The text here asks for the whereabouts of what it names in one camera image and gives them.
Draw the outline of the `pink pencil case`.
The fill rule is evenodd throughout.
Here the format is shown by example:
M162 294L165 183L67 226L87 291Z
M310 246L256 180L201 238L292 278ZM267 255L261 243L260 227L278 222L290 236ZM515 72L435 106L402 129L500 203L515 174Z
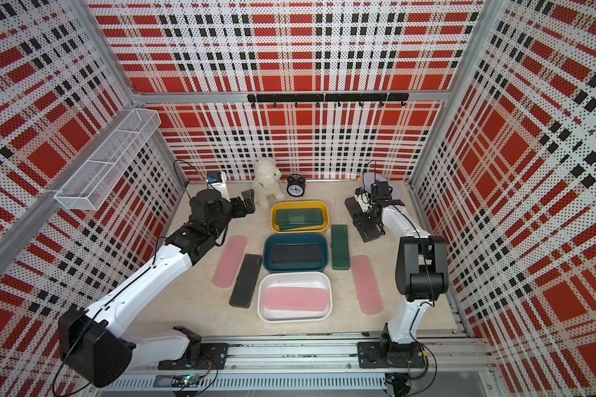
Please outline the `pink pencil case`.
M329 308L326 289L301 287L273 287L263 296L263 307L279 311L321 312Z
M245 236L236 235L228 238L212 278L214 287L228 289L233 285L247 243L248 239Z
M352 256L350 269L362 314L380 314L383 302L370 259L364 255Z

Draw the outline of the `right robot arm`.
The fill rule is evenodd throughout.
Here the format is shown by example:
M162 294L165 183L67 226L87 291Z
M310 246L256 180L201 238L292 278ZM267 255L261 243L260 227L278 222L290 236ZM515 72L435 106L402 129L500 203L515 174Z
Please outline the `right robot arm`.
M402 300L385 325L380 350L382 359L392 366L397 360L410 361L422 354L417 331L426 311L448 290L446 241L410 217L404 203L392 198L387 181L357 188L345 205L364 242L386 232L398 239L395 283Z

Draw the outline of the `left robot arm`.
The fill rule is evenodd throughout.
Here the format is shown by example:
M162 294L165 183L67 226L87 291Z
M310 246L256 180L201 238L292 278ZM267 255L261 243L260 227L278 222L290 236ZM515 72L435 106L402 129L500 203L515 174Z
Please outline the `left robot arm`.
M129 325L172 281L224 244L234 218L254 213L255 193L226 199L213 188L190 200L186 223L165 239L153 258L120 286L85 309L69 309L58 321L60 358L90 384L110 385L128 369L152 362L205 360L202 338L176 326L152 337L126 337Z

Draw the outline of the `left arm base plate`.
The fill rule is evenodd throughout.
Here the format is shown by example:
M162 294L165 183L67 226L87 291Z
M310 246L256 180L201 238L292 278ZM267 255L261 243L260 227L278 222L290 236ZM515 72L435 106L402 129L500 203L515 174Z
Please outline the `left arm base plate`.
M177 360L161 361L160 371L223 370L228 357L227 343L202 343L189 347L183 357Z

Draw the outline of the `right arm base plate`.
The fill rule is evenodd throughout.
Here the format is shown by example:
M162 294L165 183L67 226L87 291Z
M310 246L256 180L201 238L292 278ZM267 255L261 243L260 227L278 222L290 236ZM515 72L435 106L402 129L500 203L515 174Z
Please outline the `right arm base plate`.
M380 342L358 342L359 366L362 369L424 369L426 356L420 343L404 345Z

